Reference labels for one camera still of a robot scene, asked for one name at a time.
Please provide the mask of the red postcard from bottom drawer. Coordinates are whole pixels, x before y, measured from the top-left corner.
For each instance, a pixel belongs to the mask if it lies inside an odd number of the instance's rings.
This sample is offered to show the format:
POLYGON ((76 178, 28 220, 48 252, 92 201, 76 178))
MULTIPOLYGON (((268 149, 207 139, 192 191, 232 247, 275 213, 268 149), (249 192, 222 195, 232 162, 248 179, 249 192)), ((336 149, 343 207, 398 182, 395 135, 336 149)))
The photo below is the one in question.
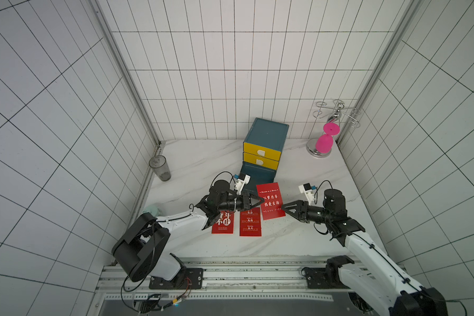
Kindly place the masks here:
POLYGON ((282 210, 283 199, 278 183, 259 184, 257 185, 257 193, 259 197, 264 199, 264 202, 260 205, 264 221, 286 216, 286 213, 282 210))

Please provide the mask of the teal bottom drawer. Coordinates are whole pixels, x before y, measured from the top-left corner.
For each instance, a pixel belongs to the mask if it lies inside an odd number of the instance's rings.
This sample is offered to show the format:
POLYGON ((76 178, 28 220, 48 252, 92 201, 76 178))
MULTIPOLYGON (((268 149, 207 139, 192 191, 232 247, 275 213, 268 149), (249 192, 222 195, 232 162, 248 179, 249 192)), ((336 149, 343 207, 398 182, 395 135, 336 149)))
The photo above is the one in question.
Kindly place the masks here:
POLYGON ((274 183, 276 171, 259 165, 243 162, 240 173, 250 177, 249 183, 244 186, 244 191, 257 194, 257 185, 274 183))

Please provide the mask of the red postcard with white characters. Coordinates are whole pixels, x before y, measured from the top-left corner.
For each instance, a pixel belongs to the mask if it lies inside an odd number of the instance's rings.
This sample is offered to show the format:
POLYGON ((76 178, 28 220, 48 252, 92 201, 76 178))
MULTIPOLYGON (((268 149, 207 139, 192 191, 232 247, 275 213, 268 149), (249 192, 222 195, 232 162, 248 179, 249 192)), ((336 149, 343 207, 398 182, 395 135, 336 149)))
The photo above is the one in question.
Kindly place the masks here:
POLYGON ((212 226, 212 234, 233 234, 234 233, 234 213, 223 211, 217 222, 212 226))

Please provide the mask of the teal drawer cabinet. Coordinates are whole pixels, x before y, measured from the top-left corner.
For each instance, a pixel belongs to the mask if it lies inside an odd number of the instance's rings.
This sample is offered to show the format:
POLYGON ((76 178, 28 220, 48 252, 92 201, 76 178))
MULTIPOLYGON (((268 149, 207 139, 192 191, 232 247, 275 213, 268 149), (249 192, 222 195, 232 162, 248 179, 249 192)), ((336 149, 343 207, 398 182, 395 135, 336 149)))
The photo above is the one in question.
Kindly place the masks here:
POLYGON ((289 126, 287 124, 256 118, 244 142, 281 151, 282 156, 284 144, 287 139, 288 129, 289 126))

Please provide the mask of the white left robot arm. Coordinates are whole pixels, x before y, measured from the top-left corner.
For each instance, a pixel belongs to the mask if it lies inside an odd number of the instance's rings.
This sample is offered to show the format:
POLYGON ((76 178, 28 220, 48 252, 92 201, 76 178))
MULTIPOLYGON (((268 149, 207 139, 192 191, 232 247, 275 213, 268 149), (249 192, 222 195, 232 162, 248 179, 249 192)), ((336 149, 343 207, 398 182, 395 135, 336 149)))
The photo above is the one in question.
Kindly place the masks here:
POLYGON ((249 211, 265 199, 249 191, 232 190, 226 180, 217 180, 190 210, 174 216, 155 217, 143 213, 133 222, 111 251, 133 283, 151 277, 167 288, 186 282, 186 266, 171 253, 174 240, 211 228, 224 211, 249 211))

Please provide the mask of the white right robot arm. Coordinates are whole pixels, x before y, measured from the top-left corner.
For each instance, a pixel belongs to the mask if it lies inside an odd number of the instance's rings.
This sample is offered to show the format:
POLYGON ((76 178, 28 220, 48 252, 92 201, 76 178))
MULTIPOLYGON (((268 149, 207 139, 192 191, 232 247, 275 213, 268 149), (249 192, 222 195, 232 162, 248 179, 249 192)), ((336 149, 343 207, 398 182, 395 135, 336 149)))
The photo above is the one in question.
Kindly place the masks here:
POLYGON ((327 189, 321 207, 313 199, 309 195, 308 200, 284 204, 282 209, 301 223, 325 225, 327 234, 354 257, 330 258, 325 268, 308 269, 307 278, 329 288, 349 288, 378 315, 447 315, 443 295, 409 276, 348 216, 341 191, 327 189))

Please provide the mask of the pale green round container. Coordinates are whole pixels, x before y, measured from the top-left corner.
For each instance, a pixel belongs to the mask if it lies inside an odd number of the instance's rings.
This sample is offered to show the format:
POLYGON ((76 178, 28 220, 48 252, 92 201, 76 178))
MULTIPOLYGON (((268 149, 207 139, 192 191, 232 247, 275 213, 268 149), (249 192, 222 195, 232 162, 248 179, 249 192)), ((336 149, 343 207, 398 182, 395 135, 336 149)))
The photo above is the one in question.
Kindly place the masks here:
POLYGON ((149 213, 154 217, 163 217, 163 206, 161 204, 151 204, 149 206, 146 206, 143 209, 142 213, 149 213))

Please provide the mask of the clear plastic cup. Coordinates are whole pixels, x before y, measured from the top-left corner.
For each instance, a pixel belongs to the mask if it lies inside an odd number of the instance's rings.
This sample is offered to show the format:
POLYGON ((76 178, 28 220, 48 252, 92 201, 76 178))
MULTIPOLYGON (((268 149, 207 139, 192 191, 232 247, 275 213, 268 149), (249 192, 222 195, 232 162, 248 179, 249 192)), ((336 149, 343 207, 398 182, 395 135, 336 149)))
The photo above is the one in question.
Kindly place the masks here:
POLYGON ((155 155, 149 160, 149 166, 155 175, 163 182, 171 179, 171 171, 167 159, 163 155, 155 155))

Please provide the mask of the chrome stand with pink cups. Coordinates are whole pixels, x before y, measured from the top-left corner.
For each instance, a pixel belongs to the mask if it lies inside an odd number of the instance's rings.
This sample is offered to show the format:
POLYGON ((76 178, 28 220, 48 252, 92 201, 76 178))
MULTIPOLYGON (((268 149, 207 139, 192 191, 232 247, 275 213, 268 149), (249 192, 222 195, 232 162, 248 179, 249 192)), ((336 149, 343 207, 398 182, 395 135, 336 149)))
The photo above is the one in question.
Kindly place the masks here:
POLYGON ((330 155, 335 138, 341 132, 341 118, 346 117, 347 123, 356 129, 360 126, 358 115, 360 110, 357 107, 346 107, 345 102, 339 99, 333 100, 334 105, 328 106, 325 101, 316 101, 317 110, 313 112, 315 118, 323 114, 323 110, 331 110, 326 123, 323 125, 323 132, 318 138, 312 138, 306 144, 306 150, 315 158, 324 158, 330 155))

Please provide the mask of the metal base rail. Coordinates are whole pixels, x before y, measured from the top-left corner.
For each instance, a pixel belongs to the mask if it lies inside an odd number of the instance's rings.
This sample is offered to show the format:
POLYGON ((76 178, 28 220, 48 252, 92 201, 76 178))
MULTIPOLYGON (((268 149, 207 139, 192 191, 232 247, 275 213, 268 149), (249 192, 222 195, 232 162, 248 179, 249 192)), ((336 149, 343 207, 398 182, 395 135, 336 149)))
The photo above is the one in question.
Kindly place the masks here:
POLYGON ((185 258, 187 276, 180 282, 147 277, 126 280, 119 265, 104 267, 96 292, 102 299, 140 301, 148 296, 172 300, 185 294, 189 300, 302 298, 330 302, 343 285, 323 277, 327 256, 185 258))

